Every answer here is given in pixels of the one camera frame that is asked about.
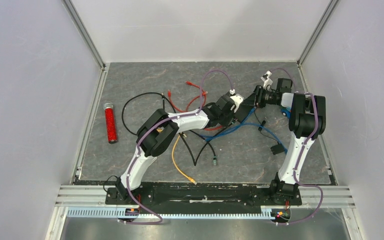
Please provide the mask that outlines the black network switch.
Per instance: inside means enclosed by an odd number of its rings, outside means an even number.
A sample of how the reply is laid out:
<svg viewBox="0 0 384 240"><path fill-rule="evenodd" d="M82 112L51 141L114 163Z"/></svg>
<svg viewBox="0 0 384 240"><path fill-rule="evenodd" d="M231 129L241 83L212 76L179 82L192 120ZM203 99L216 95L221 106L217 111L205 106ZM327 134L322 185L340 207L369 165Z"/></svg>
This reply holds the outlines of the black network switch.
<svg viewBox="0 0 384 240"><path fill-rule="evenodd" d="M251 110L254 109L253 105L241 104L238 110L234 113L233 119L237 122L242 123L247 116L250 114Z"/></svg>

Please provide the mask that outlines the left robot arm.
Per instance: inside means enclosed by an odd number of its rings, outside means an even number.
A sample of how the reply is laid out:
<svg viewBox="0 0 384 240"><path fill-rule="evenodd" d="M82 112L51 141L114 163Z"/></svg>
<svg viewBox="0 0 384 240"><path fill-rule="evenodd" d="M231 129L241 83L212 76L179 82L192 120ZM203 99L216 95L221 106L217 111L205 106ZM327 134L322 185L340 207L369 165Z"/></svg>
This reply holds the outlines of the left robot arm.
<svg viewBox="0 0 384 240"><path fill-rule="evenodd" d="M164 153L175 135L189 130L203 130L216 125L226 127L234 119L244 97L228 92L216 102L183 113L157 109L137 131L133 157L126 171L117 179L118 198L125 204L137 198L136 189L149 166Z"/></svg>

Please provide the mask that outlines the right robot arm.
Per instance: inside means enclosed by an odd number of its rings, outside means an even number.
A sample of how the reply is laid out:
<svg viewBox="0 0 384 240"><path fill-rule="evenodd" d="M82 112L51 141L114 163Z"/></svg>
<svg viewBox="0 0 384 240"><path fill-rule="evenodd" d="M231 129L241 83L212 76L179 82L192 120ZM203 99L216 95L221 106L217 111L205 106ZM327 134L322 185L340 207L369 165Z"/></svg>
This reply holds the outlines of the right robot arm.
<svg viewBox="0 0 384 240"><path fill-rule="evenodd" d="M289 108L288 128L291 140L285 160L271 181L269 199L275 204L282 204L298 196L300 172L310 147L326 129L326 98L309 92L292 92L293 81L279 78L275 89L272 80L263 78L263 84L257 85L236 113L243 123L256 108L277 105Z"/></svg>

